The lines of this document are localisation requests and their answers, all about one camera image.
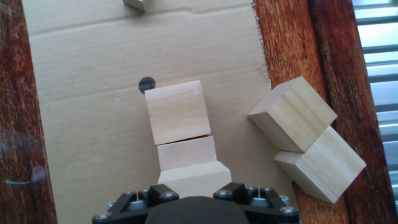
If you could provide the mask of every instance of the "stacked wooden block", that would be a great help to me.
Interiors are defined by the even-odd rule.
[[[366,166],[330,127],[336,114],[303,77],[276,86],[249,118],[281,150],[276,163],[321,200],[335,203]]]
[[[123,3],[145,12],[148,8],[149,0],[123,0]]]
[[[212,197],[230,183],[229,169],[216,159],[200,81],[147,90],[145,96],[159,153],[159,184],[184,198]]]

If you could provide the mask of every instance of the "cardboard sheet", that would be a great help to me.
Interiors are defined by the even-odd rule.
[[[249,0],[24,1],[59,224],[159,178],[143,77],[201,80],[217,158],[233,181],[294,194],[275,146],[247,119],[270,91]]]

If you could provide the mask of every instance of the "wooden board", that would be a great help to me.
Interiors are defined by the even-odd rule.
[[[159,184],[170,187],[180,198],[213,197],[231,181],[231,172],[218,161],[162,171],[159,177]]]
[[[276,163],[309,195],[335,203],[365,162],[332,127],[305,153],[279,152]]]
[[[145,91],[156,145],[210,134],[199,80]]]
[[[161,171],[217,161],[212,136],[157,146],[157,153]]]
[[[350,1],[256,1],[272,86],[303,76],[338,115],[367,164],[330,205],[294,184],[304,223],[397,223],[369,79]]]
[[[303,77],[277,85],[249,118],[283,151],[305,152],[336,114]]]
[[[0,223],[56,223],[22,1],[1,1],[0,34]]]

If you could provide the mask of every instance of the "black dot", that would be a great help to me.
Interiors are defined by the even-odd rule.
[[[138,83],[138,89],[144,95],[145,95],[145,90],[151,90],[151,89],[155,88],[155,86],[156,86],[156,82],[155,82],[154,78],[152,78],[152,77],[144,77]]]

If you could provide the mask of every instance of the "dark wood plank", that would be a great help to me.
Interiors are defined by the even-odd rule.
[[[367,166],[346,191],[351,223],[398,223],[351,1],[308,1],[336,130]]]
[[[304,223],[397,223],[351,2],[256,1],[272,86],[305,77],[338,114],[333,127],[367,168],[334,204],[294,184]]]
[[[21,0],[0,5],[0,223],[56,223]]]

